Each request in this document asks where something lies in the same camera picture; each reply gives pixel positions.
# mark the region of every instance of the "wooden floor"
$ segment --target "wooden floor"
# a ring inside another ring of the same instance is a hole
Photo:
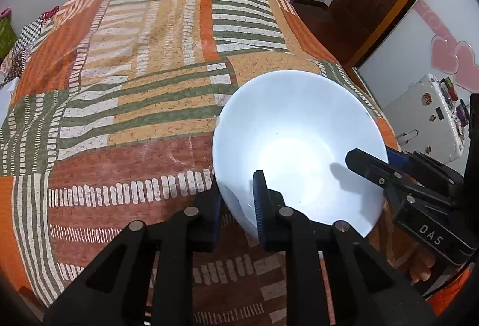
[[[293,6],[308,29],[340,64],[346,64],[362,45],[362,38],[321,7],[298,3],[293,3]]]

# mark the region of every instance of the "silver rivet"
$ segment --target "silver rivet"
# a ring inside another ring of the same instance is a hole
[[[291,207],[282,207],[281,209],[279,209],[279,214],[284,217],[290,217],[294,214],[294,212],[295,211]]]
[[[142,221],[133,221],[133,222],[130,222],[130,224],[128,225],[128,228],[132,232],[137,232],[138,230],[141,230],[142,227],[143,227]]]
[[[184,212],[185,215],[188,215],[189,217],[194,217],[200,211],[198,210],[197,207],[190,206],[190,207],[187,207],[186,209],[184,209],[183,212]]]
[[[347,232],[350,228],[350,225],[346,221],[336,221],[334,223],[334,227],[338,229],[340,232]]]

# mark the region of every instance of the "pink heart sticker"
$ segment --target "pink heart sticker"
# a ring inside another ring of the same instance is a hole
[[[474,52],[465,41],[459,41],[454,54],[459,61],[459,70],[454,75],[454,84],[469,92],[479,93],[479,66],[475,62]]]
[[[447,41],[441,36],[434,36],[431,41],[431,67],[451,75],[459,69],[459,60],[447,51]]]

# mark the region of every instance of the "finger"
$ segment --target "finger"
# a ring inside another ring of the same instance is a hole
[[[410,274],[413,282],[417,283],[419,280],[428,280],[431,276],[431,271],[419,257],[416,257],[411,266]]]
[[[432,268],[432,266],[436,262],[436,257],[434,256],[434,254],[423,246],[418,248],[416,254],[418,258],[420,258],[421,261],[424,263],[424,265],[427,266],[427,268]]]

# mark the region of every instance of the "patchwork bedspread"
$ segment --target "patchwork bedspread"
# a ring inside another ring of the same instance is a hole
[[[277,69],[353,93],[393,133],[284,0],[68,0],[30,51],[0,131],[0,266],[49,305],[131,221],[166,220],[211,186],[216,117]],[[194,319],[284,324],[284,261],[225,210],[217,250],[194,259]],[[371,241],[395,263],[381,218]]]

